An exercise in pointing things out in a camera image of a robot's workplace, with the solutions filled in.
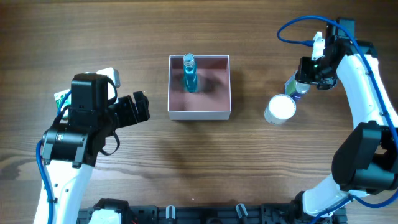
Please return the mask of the clear spray bottle blue label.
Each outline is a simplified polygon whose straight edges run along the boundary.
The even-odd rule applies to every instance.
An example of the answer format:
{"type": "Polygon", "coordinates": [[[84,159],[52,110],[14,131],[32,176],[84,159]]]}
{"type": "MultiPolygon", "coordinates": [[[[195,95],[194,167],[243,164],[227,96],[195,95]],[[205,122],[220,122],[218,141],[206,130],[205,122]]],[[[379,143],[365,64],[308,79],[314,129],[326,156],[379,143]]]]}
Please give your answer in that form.
{"type": "Polygon", "coordinates": [[[294,101],[298,101],[306,95],[310,90],[310,84],[300,83],[295,79],[297,70],[284,84],[284,94],[291,97],[294,101]]]}

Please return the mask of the cotton swab round container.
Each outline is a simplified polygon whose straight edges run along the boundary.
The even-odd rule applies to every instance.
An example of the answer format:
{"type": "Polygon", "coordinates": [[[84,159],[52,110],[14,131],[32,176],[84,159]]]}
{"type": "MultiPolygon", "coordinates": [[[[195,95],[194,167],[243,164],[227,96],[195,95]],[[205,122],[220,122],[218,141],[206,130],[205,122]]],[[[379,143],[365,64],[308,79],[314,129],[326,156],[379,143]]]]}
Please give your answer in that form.
{"type": "Polygon", "coordinates": [[[295,101],[288,95],[273,96],[264,111],[265,120],[273,125],[285,123],[296,112],[295,101]]]}

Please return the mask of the green white soap box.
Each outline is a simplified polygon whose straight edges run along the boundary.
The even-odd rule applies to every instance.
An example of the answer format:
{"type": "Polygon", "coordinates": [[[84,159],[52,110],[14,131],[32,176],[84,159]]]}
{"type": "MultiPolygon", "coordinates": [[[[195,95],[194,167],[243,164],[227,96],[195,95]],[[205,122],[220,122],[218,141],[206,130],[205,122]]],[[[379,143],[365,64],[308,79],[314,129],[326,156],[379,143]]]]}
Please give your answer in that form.
{"type": "Polygon", "coordinates": [[[71,104],[72,97],[71,97],[71,89],[66,89],[54,94],[55,102],[57,105],[57,115],[59,115],[64,107],[71,104]]]}

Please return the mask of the teal mouthwash bottle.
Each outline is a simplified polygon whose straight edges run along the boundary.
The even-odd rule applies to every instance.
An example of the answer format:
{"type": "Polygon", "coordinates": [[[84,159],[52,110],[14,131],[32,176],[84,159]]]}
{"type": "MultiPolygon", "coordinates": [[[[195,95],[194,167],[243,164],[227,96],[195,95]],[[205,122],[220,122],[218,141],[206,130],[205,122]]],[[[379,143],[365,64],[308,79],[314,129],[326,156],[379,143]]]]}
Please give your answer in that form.
{"type": "Polygon", "coordinates": [[[194,93],[197,90],[197,65],[195,56],[187,53],[183,56],[184,84],[188,92],[194,93]]]}

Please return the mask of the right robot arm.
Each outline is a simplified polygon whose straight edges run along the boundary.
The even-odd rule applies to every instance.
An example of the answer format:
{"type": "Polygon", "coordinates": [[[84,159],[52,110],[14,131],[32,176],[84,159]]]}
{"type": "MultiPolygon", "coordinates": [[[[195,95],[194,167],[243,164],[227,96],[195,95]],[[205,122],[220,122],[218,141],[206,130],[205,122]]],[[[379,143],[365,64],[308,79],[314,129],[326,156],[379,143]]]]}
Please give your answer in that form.
{"type": "Polygon", "coordinates": [[[326,36],[304,42],[313,47],[313,55],[301,58],[295,79],[319,90],[341,82],[353,131],[336,151],[331,174],[301,194],[302,212],[318,220],[353,200],[370,208],[385,207],[397,194],[379,203],[363,200],[397,191],[397,113],[380,79],[376,50],[372,43],[355,39],[353,20],[312,18],[327,23],[326,36]]]}

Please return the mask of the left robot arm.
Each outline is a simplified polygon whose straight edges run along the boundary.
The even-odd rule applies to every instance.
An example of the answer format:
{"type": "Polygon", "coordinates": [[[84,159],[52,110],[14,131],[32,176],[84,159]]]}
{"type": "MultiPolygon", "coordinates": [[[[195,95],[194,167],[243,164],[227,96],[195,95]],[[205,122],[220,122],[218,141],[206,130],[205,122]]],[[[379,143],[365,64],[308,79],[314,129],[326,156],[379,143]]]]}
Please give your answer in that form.
{"type": "Polygon", "coordinates": [[[73,77],[68,97],[51,127],[37,143],[36,160],[42,178],[34,223],[76,223],[80,204],[99,153],[116,130],[147,121],[149,100],[141,91],[108,96],[116,85],[106,75],[73,77]]]}

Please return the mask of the white box with pink interior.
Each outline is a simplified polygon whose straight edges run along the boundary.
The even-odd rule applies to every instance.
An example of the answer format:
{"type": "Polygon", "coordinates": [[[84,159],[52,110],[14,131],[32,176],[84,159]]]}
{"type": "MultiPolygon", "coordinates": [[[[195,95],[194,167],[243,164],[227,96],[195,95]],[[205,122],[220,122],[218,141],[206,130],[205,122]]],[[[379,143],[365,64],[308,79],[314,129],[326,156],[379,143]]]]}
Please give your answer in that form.
{"type": "Polygon", "coordinates": [[[183,56],[169,56],[167,110],[174,121],[228,120],[232,110],[229,55],[196,55],[197,90],[183,83],[183,56]]]}

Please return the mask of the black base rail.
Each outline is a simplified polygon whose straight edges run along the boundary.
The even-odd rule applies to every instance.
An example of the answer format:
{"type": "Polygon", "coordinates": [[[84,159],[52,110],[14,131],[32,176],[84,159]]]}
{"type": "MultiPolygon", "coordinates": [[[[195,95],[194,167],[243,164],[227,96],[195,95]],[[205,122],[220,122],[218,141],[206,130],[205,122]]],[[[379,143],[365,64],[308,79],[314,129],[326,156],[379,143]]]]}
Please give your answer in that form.
{"type": "Polygon", "coordinates": [[[238,204],[234,207],[167,207],[130,206],[127,201],[101,199],[90,208],[81,209],[77,223],[94,223],[108,212],[115,223],[347,223],[345,208],[321,217],[306,215],[301,211],[299,202],[266,203],[256,206],[238,204]]]}

